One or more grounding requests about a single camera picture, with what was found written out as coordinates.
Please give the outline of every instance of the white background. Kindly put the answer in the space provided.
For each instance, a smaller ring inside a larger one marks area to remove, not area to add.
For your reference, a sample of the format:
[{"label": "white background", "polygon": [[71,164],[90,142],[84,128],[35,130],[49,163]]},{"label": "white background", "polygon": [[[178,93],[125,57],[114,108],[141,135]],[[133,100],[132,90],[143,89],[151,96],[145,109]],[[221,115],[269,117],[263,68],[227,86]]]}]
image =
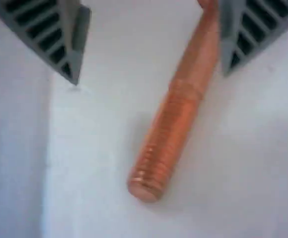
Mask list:
[{"label": "white background", "polygon": [[202,10],[194,0],[93,0],[81,85],[54,75],[46,238],[288,237],[288,32],[217,69],[163,199],[126,179]]}]

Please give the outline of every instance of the copper pipe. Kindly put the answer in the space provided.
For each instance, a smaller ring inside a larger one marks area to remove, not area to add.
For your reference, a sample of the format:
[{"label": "copper pipe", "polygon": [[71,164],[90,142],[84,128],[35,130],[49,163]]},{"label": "copper pipe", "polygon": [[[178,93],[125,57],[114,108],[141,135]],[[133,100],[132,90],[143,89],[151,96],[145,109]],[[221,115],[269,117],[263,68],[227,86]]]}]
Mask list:
[{"label": "copper pipe", "polygon": [[164,193],[218,60],[218,7],[209,1],[128,179],[144,202]]}]

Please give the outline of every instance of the white surface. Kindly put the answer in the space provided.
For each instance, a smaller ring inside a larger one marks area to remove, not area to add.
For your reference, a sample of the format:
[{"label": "white surface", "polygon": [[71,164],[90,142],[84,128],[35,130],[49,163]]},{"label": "white surface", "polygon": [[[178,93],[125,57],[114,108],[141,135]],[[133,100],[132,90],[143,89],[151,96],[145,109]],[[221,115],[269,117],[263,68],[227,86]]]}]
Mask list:
[{"label": "white surface", "polygon": [[48,139],[47,68],[0,21],[0,238],[38,238]]},{"label": "white surface", "polygon": [[288,32],[231,77],[218,70],[169,190],[145,205],[126,178],[201,10],[87,3],[81,86],[54,76],[45,238],[288,237]]}]

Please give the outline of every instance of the white wall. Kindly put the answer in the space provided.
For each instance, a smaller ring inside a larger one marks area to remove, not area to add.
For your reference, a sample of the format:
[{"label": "white wall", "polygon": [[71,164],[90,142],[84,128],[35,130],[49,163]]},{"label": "white wall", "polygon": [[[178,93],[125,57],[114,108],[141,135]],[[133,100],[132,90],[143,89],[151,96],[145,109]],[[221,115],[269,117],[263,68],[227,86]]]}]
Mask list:
[{"label": "white wall", "polygon": [[0,238],[40,237],[48,70],[0,22]]}]

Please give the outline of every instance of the threaded copper rod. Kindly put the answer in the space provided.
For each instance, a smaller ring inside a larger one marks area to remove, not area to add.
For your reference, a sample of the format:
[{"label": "threaded copper rod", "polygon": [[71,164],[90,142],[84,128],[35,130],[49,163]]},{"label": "threaded copper rod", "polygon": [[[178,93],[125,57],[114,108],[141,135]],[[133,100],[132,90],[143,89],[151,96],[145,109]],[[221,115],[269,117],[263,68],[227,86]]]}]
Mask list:
[{"label": "threaded copper rod", "polygon": [[144,202],[164,193],[218,59],[218,9],[210,1],[181,59],[169,90],[128,179]]}]

